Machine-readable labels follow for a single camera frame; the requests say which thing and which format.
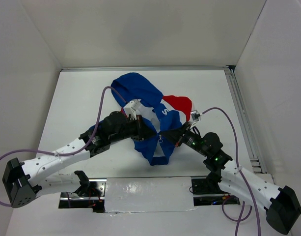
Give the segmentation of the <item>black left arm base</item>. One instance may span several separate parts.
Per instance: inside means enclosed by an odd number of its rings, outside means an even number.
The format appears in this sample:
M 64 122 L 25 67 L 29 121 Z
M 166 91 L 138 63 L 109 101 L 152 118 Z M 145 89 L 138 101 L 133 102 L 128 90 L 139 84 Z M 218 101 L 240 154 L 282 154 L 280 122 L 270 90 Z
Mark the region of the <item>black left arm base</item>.
M 89 178 L 84 171 L 75 171 L 78 187 L 72 192 L 61 192 L 59 209 L 90 208 L 95 213 L 105 212 L 106 178 Z

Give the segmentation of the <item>blue white red jacket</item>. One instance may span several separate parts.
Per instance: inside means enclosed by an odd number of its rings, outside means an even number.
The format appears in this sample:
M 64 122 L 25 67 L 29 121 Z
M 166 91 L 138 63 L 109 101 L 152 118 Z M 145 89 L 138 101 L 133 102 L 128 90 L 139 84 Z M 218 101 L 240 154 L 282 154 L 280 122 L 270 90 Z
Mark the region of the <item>blue white red jacket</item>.
M 123 107 L 133 99 L 141 103 L 137 116 L 154 128 L 157 136 L 142 142 L 134 142 L 135 150 L 147 159 L 151 166 L 167 165 L 175 146 L 161 137 L 161 132 L 181 127 L 191 121 L 192 101 L 185 96 L 163 95 L 150 81 L 139 73 L 131 72 L 113 80 L 111 92 Z

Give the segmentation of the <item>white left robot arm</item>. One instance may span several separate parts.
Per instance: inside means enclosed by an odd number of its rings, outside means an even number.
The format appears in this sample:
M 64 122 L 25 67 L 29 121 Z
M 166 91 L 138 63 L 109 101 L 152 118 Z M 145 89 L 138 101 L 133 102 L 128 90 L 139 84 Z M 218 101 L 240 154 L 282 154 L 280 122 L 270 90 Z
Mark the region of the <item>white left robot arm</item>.
M 127 138 L 141 142 L 156 134 L 141 115 L 132 118 L 121 112 L 112 112 L 54 154 L 24 162 L 11 159 L 2 177 L 10 205 L 12 208 L 23 207 L 40 196 L 56 192 L 86 196 L 97 188 L 97 184 L 91 182 L 84 171 L 61 174 L 62 169 L 109 150 L 112 143 Z

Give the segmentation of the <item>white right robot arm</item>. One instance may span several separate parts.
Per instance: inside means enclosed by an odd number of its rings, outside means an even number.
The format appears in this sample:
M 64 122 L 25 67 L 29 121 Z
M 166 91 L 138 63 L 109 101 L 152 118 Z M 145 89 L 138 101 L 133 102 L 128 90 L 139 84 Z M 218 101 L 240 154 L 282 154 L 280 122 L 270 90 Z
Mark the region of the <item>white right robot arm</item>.
M 161 137 L 176 147 L 187 145 L 205 157 L 204 165 L 210 171 L 207 175 L 208 189 L 230 193 L 246 204 L 266 215 L 267 223 L 277 232 L 287 235 L 298 217 L 301 206 L 292 188 L 279 187 L 258 175 L 238 166 L 234 159 L 222 151 L 223 144 L 216 133 L 203 137 L 190 130 L 186 122 L 177 129 L 161 132 Z

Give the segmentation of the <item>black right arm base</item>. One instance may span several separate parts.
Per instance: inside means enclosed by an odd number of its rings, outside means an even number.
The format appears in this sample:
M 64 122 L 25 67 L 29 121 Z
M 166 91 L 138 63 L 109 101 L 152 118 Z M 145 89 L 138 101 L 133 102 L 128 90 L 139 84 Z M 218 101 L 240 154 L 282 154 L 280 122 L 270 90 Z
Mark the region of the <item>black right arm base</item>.
M 239 199 L 223 192 L 207 176 L 191 177 L 189 191 L 193 195 L 193 204 L 198 206 L 239 205 Z

